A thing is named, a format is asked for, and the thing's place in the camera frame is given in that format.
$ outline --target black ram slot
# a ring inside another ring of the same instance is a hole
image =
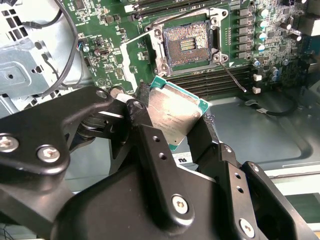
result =
[[[212,2],[219,2],[219,1],[212,1],[212,0],[181,1],[177,3],[169,4],[166,6],[158,6],[158,7],[149,8],[146,10],[138,10],[133,15],[135,16],[136,19],[139,19],[139,18],[144,18],[153,14],[159,14],[159,13],[172,11],[172,10],[179,10],[181,8],[193,7],[194,5],[197,5],[197,4],[212,3]]]
[[[249,67],[231,68],[229,71],[237,78],[243,87],[247,90],[251,89],[252,80],[250,78],[251,71]],[[241,92],[234,80],[224,70],[176,77],[168,79],[168,81],[177,84],[179,87],[200,98]]]

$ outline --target metal bolt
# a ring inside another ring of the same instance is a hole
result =
[[[172,204],[178,213],[186,214],[188,212],[188,204],[181,196],[173,196]]]
[[[144,107],[142,106],[142,104],[140,103],[140,102],[138,102],[138,101],[134,101],[133,102],[133,105],[135,105],[137,108],[139,108],[139,109],[143,109]]]
[[[227,145],[224,145],[225,150],[228,151],[228,153],[232,153],[232,150],[230,147],[228,147]]]
[[[19,147],[19,142],[12,136],[0,137],[0,152],[11,153]]]
[[[44,146],[38,150],[37,156],[46,163],[54,163],[60,158],[60,152],[53,146]]]
[[[245,233],[245,235],[247,235],[249,238],[253,239],[255,237],[255,230],[251,226],[251,224],[243,218],[240,218],[239,223],[240,223],[240,227],[241,227],[242,231]]]
[[[88,53],[88,52],[90,52],[90,47],[83,46],[82,51],[84,51],[85,53]]]
[[[161,36],[161,31],[160,31],[159,29],[157,29],[157,30],[154,31],[154,34],[155,34],[157,37],[159,37],[159,36]]]
[[[107,95],[105,94],[104,91],[98,90],[95,92],[100,98],[106,99]]]
[[[251,163],[251,166],[253,167],[253,169],[254,169],[256,172],[259,172],[259,168],[258,168],[256,165],[254,165],[253,163]]]
[[[219,61],[220,57],[219,57],[218,55],[214,55],[214,56],[213,56],[213,59],[214,59],[215,61]]]
[[[215,19],[214,17],[211,19],[211,23],[213,24],[213,25],[215,25],[216,23],[217,23],[217,19]]]
[[[282,61],[282,65],[283,66],[288,66],[289,65],[289,60],[288,59],[285,59]]]

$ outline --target green circuit board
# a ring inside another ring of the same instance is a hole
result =
[[[296,85],[299,81],[292,78],[292,70],[297,69],[298,58],[308,53],[309,50],[305,47],[307,40],[304,38],[299,42],[292,40],[289,38],[289,34],[292,34],[292,32],[281,28],[280,24],[289,21],[290,17],[304,14],[306,6],[303,4],[297,3],[292,6],[285,6],[282,5],[282,2],[274,0],[231,0],[219,2],[212,6],[212,2],[215,1],[198,0],[198,4],[176,8],[177,4],[195,2],[195,0],[153,0],[150,1],[153,4],[147,4],[145,8],[141,7],[140,10],[142,13],[147,11],[151,13],[134,19],[133,14],[139,14],[139,11],[128,12],[127,10],[126,12],[126,8],[139,2],[141,1],[63,0],[64,7],[69,11],[77,27],[81,43],[80,50],[84,51],[84,47],[86,47],[84,58],[94,84],[102,89],[108,90],[114,86],[121,86],[127,94],[132,94],[139,82],[151,83],[159,71],[157,71],[155,61],[157,53],[152,47],[150,35],[146,34],[130,43],[128,42],[144,34],[146,27],[159,18],[183,14],[191,9],[195,10],[205,6],[226,10],[227,12],[227,16],[220,21],[218,31],[216,28],[211,28],[209,33],[211,38],[216,38],[215,41],[218,41],[217,50],[227,56],[227,61],[223,63],[227,68],[236,69],[252,66],[257,60],[259,67],[263,68],[264,86],[270,86],[281,81],[284,86],[290,87]],[[161,10],[166,5],[169,6],[167,10]],[[158,9],[159,11],[152,13],[152,10]],[[261,16],[259,14],[260,10],[267,10],[267,15]],[[182,28],[184,28],[184,31],[190,31],[190,28],[197,26],[190,26],[190,24],[206,22],[210,25],[211,17],[199,13],[171,20],[164,23],[163,30],[178,26],[179,31]],[[260,27],[260,21],[265,21],[267,27]],[[257,37],[259,33],[264,33],[266,38],[259,39]],[[180,51],[196,48],[195,43],[192,42],[194,39],[181,41],[184,44],[183,46],[188,46],[187,48],[181,48]],[[126,44],[130,60],[129,71],[130,74],[134,75],[135,84],[131,79],[126,79],[128,72],[126,74],[124,70],[124,55],[120,48],[122,44]],[[265,50],[258,50],[260,45],[263,45]],[[164,53],[167,58],[170,54],[177,53],[177,50],[168,52],[166,47],[164,46]],[[182,64],[172,66],[172,72],[177,74],[169,74],[168,78],[222,70],[219,65],[210,67],[210,60],[198,61],[198,58],[198,56],[192,58],[196,59],[194,61],[191,58],[184,59]],[[272,67],[276,67],[280,72],[273,79],[270,78]]]

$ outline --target electrolytic capacitor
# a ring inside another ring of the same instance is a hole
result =
[[[290,30],[292,26],[291,26],[291,24],[289,24],[289,23],[283,22],[283,23],[280,24],[280,27],[281,27],[282,29],[285,29],[285,30]]]
[[[273,76],[277,76],[279,73],[279,70],[275,66],[273,66],[270,72],[272,73]]]
[[[302,39],[301,36],[299,36],[299,35],[297,35],[297,34],[294,34],[294,33],[290,34],[289,37],[290,37],[291,39],[295,40],[296,42],[300,42],[301,39]]]
[[[261,63],[256,58],[254,58],[252,60],[252,65],[255,66],[255,67],[259,67],[261,65]]]
[[[291,17],[289,17],[289,19],[288,19],[288,23],[291,25],[291,26],[293,26],[294,25],[294,18],[291,16]]]
[[[257,33],[256,38],[260,39],[261,41],[264,41],[264,40],[266,40],[267,35],[264,32],[261,31],[261,32]]]
[[[257,25],[258,25],[258,27],[264,29],[264,28],[268,27],[268,22],[261,20],[261,21],[258,21]]]
[[[255,46],[255,49],[258,50],[259,52],[262,52],[266,49],[265,45],[259,43]]]
[[[268,11],[267,9],[260,9],[260,10],[258,11],[258,15],[259,15],[260,17],[263,17],[263,18],[265,19],[266,17],[268,17],[269,11]]]

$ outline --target surface-mount component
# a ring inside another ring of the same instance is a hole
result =
[[[74,7],[77,10],[81,10],[81,9],[85,9],[86,8],[86,5],[85,5],[83,0],[73,0],[73,2],[74,2]]]
[[[163,30],[164,44],[170,67],[211,59],[210,25],[194,22]]]
[[[237,33],[240,34],[240,35],[247,34],[248,33],[248,27],[245,26],[245,27],[238,28],[237,29]]]
[[[302,16],[298,30],[309,36],[320,35],[320,17]]]
[[[249,24],[249,18],[240,18],[238,19],[238,25],[243,26],[243,25],[248,25]]]
[[[238,10],[238,15],[240,17],[245,17],[249,15],[249,8],[243,8]]]
[[[244,36],[238,36],[237,38],[238,43],[246,43],[248,41],[248,36],[244,35]]]

